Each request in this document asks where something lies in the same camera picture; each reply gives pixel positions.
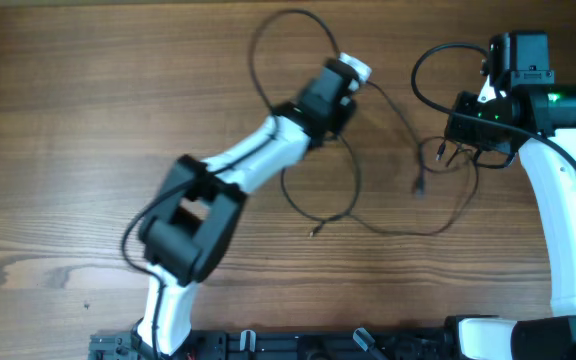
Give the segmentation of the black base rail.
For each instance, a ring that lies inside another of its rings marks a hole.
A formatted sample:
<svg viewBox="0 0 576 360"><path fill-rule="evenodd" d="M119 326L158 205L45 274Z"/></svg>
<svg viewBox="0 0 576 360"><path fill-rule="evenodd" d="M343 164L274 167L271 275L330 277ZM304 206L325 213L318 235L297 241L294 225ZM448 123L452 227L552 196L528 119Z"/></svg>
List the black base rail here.
<svg viewBox="0 0 576 360"><path fill-rule="evenodd" d="M457 340L442 328L372 332L363 349L351 332L240 333L193 330L171 359L463 359Z"/></svg>

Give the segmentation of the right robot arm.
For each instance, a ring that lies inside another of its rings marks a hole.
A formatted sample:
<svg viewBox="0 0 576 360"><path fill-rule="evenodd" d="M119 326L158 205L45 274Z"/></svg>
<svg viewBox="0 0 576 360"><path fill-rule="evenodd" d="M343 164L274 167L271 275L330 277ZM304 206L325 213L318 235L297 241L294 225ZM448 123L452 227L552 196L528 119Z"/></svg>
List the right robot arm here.
<svg viewBox="0 0 576 360"><path fill-rule="evenodd" d="M479 94L461 93L448 139L519 159L534 191L551 271L549 318L465 317L465 359L576 359L576 85L555 82L544 32L491 38Z"/></svg>

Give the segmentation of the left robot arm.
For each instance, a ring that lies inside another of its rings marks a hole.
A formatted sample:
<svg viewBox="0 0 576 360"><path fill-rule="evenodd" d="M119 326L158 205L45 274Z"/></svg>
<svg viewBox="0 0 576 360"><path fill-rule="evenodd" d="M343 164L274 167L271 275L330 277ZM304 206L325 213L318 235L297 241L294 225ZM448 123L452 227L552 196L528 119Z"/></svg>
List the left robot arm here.
<svg viewBox="0 0 576 360"><path fill-rule="evenodd" d="M150 275L147 308L134 338L147 359L168 359L191 332L198 285L224 257L248 196L306 153L338 135L356 109L371 68L347 54L329 59L293 99L271 107L263 125L227 151L176 160L157 196L131 224Z"/></svg>

